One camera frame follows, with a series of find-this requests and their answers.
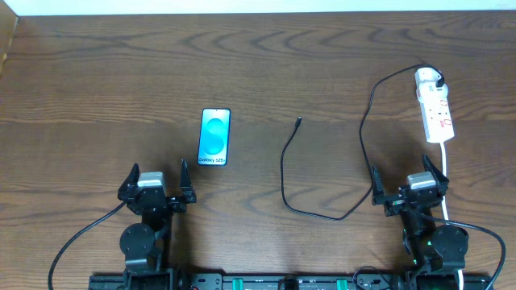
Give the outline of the blue screen Galaxy smartphone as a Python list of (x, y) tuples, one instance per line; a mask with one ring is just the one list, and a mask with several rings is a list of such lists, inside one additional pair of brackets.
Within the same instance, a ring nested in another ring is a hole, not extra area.
[(198, 144), (197, 162), (203, 166), (225, 166), (227, 164), (231, 110), (227, 108), (205, 108)]

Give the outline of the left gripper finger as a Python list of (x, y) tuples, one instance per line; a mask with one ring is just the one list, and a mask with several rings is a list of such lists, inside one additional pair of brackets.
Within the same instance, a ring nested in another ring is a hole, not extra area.
[(188, 166), (184, 159), (181, 160), (180, 189), (184, 196), (192, 194), (192, 184), (188, 174)]
[(134, 163), (130, 173), (119, 187), (118, 194), (130, 194), (137, 188), (139, 179), (139, 165)]

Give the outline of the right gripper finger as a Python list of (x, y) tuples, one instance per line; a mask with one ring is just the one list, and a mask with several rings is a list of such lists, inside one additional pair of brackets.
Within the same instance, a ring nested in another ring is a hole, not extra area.
[(372, 194), (374, 197), (383, 197), (385, 195), (381, 174), (374, 165), (372, 166)]
[(428, 155), (422, 156), (422, 164), (425, 170), (434, 177), (437, 186), (448, 185), (449, 179), (432, 163)]

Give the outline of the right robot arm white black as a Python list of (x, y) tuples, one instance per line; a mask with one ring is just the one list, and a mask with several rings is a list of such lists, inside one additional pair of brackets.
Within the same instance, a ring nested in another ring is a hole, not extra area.
[(422, 163), (424, 171), (408, 176), (397, 194), (386, 194), (380, 173), (371, 171), (372, 204), (382, 205), (387, 217), (401, 218), (404, 246), (415, 263), (397, 282), (399, 289), (429, 288), (438, 276), (446, 278), (444, 285), (457, 286), (457, 272), (465, 267), (468, 232), (446, 222), (438, 226), (431, 219), (431, 209), (444, 201), (449, 179), (427, 155)]

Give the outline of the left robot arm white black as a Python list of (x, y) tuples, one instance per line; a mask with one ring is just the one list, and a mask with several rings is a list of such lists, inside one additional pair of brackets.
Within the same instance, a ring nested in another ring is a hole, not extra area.
[(146, 172), (134, 164), (118, 190), (118, 199), (141, 222), (128, 226), (121, 234), (119, 245), (125, 255), (123, 273), (125, 289), (179, 289), (183, 282), (177, 271), (166, 268), (172, 236), (172, 218), (184, 213), (188, 204), (197, 201), (187, 163), (181, 161), (181, 195), (168, 197), (163, 172)]

